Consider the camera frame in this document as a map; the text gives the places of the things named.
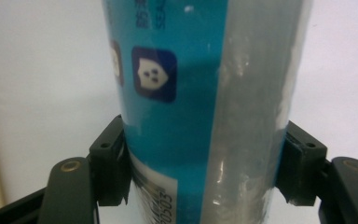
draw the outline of cylindrical container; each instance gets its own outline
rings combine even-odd
[[[145,223],[262,223],[310,8],[104,0]]]

